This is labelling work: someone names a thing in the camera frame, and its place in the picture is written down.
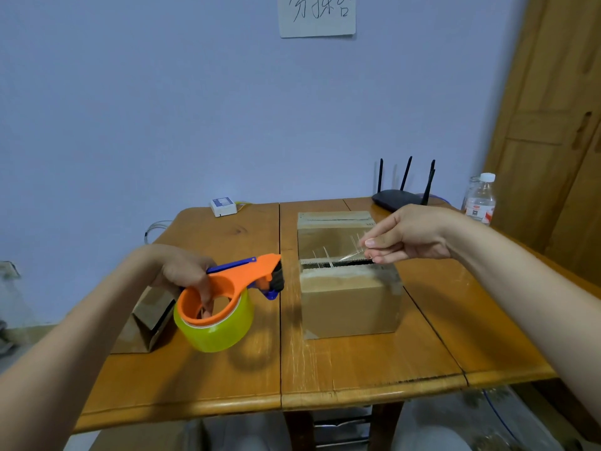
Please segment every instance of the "cabinet door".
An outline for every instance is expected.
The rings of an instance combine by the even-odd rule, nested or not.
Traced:
[[[601,124],[567,196],[545,255],[601,286]]]
[[[531,0],[486,165],[494,227],[545,250],[600,101],[601,0]]]

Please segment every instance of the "black antenna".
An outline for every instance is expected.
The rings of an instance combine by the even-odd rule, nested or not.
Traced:
[[[428,199],[430,199],[430,185],[432,185],[432,179],[434,178],[435,169],[430,170],[430,177],[428,178],[428,185],[425,186],[424,196],[421,198],[421,205],[428,205]]]
[[[378,193],[382,189],[382,169],[384,168],[384,159],[380,158],[380,176],[378,177]]]
[[[403,188],[405,188],[405,181],[407,180],[407,174],[409,174],[409,168],[411,166],[412,159],[413,159],[413,156],[410,156],[409,161],[407,161],[407,167],[405,168],[405,175],[403,175],[403,182],[401,183],[401,191],[403,191]]]

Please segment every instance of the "wooden table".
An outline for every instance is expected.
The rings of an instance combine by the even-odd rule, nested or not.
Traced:
[[[158,238],[219,263],[279,253],[278,204],[249,205],[215,218],[186,209]],[[219,353],[192,349],[173,321],[148,354],[106,360],[75,432],[281,408],[280,301],[251,291],[255,318],[243,341]]]
[[[376,221],[389,214],[370,198],[255,204],[224,218],[215,218],[208,208],[181,212],[158,242],[212,256],[218,263],[280,252],[286,288],[279,301],[251,292],[254,322],[229,350],[197,352],[171,324],[153,352],[110,356],[75,431],[268,409],[395,402],[555,376],[454,260],[397,264],[408,294],[396,333],[303,340],[297,214],[342,210],[369,210]],[[601,288],[537,256],[601,297]]]

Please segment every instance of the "bottle label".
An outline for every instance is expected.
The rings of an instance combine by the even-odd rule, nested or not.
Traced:
[[[475,199],[468,198],[465,203],[465,215],[473,218],[476,221],[490,225],[492,214],[495,211],[494,205],[478,205],[474,204]]]

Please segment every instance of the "white paper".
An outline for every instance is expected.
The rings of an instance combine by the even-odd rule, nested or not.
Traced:
[[[278,0],[282,38],[355,34],[355,0]]]

